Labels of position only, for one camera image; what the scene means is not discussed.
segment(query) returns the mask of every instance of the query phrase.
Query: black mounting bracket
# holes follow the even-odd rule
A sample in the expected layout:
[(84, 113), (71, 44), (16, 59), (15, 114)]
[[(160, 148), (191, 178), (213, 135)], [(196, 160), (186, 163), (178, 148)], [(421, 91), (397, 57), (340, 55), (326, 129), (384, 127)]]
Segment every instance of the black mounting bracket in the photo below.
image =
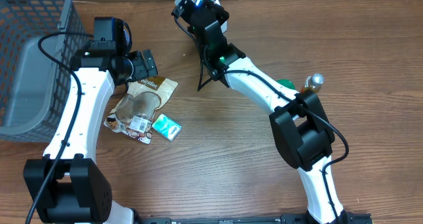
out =
[(71, 59), (71, 68), (98, 68), (109, 71), (116, 86), (135, 82), (157, 75), (157, 67), (150, 50), (130, 52), (132, 35), (126, 41), (124, 25), (130, 33), (129, 26), (116, 18), (97, 17), (94, 22), (94, 40), (84, 48), (77, 50)]
[[(301, 167), (310, 171), (322, 157), (332, 153), (330, 146), (335, 136), (331, 129), (320, 120), (307, 115), (299, 106), (304, 106), (328, 122), (318, 96), (312, 91), (297, 94), (297, 98), (283, 108), (277, 107), (269, 115), (276, 148), (292, 168)], [(298, 127), (292, 120), (294, 116), (307, 120)]]
[[(54, 160), (27, 160), (24, 168), (26, 186), (34, 199)], [(71, 183), (58, 182), (65, 173)], [(112, 207), (112, 188), (92, 159), (76, 154), (59, 160), (54, 177), (48, 182), (36, 209), (44, 223), (103, 223)]]
[[(372, 224), (370, 214), (342, 211), (339, 224)], [(283, 214), (279, 217), (218, 217), (197, 219), (143, 218), (137, 224), (319, 224), (308, 213)]]

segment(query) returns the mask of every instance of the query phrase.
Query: crumpled snack wrapper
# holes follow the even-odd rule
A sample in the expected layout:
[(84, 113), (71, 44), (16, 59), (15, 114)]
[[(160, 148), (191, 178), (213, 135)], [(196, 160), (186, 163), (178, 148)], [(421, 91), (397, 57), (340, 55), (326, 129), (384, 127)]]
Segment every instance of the crumpled snack wrapper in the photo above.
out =
[(110, 111), (103, 124), (116, 133), (150, 144), (155, 113), (170, 99), (177, 85), (161, 76), (130, 83), (128, 93)]

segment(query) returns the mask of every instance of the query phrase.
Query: black clamp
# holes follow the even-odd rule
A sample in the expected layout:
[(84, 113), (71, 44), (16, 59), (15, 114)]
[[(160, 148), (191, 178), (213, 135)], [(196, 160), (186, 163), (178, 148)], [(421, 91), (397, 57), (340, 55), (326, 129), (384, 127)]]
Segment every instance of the black clamp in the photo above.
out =
[(172, 16), (176, 19), (182, 17), (190, 25), (188, 32), (195, 35), (208, 75), (229, 87), (225, 78), (218, 75), (236, 60), (246, 58), (244, 52), (227, 43), (221, 31), (221, 25), (229, 19), (229, 13), (212, 0), (201, 0), (199, 5), (193, 0), (180, 0)]
[[(34, 199), (54, 160), (27, 160), (24, 179)], [(65, 173), (70, 183), (58, 182)], [(60, 160), (54, 177), (48, 182), (36, 209), (44, 223), (104, 223), (112, 208), (112, 187), (92, 159), (76, 154)]]
[[(327, 224), (370, 224), (373, 223), (370, 214), (354, 214), (352, 212), (342, 211), (337, 220)], [(283, 214), (280, 217), (281, 224), (320, 224), (309, 212), (306, 214)]]
[[(299, 106), (304, 106), (328, 122), (318, 96), (312, 91), (297, 94), (297, 98), (285, 107), (277, 107), (269, 115), (276, 148), (284, 161), (292, 168), (301, 167), (310, 171), (321, 158), (332, 153), (335, 140), (333, 131), (320, 120), (307, 115)], [(298, 115), (307, 120), (298, 127), (292, 120)]]
[[(126, 22), (116, 18), (95, 19), (94, 40), (77, 50), (71, 59), (71, 69), (98, 68), (109, 71), (116, 86), (157, 75), (157, 67), (150, 50), (130, 52), (132, 35)], [(129, 31), (126, 40), (124, 27)]]

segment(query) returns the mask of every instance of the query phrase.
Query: mesh basket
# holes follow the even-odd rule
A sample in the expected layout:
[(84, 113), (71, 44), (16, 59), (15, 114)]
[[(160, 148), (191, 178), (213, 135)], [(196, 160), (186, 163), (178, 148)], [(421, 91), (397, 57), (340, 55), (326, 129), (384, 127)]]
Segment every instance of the mesh basket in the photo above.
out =
[[(41, 54), (38, 40), (84, 32), (72, 0), (0, 0), (0, 139), (50, 141), (69, 94), (69, 73)], [(69, 66), (87, 38), (60, 35), (43, 48)]]

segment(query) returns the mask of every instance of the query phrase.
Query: small green package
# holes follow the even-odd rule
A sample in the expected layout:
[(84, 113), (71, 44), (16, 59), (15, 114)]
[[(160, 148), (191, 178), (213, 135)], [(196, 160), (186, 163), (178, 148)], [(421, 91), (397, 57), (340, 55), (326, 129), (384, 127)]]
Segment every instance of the small green package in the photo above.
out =
[(154, 130), (158, 131), (169, 141), (173, 141), (173, 139), (180, 133), (182, 129), (182, 126), (172, 121), (164, 114), (161, 114), (152, 126)]

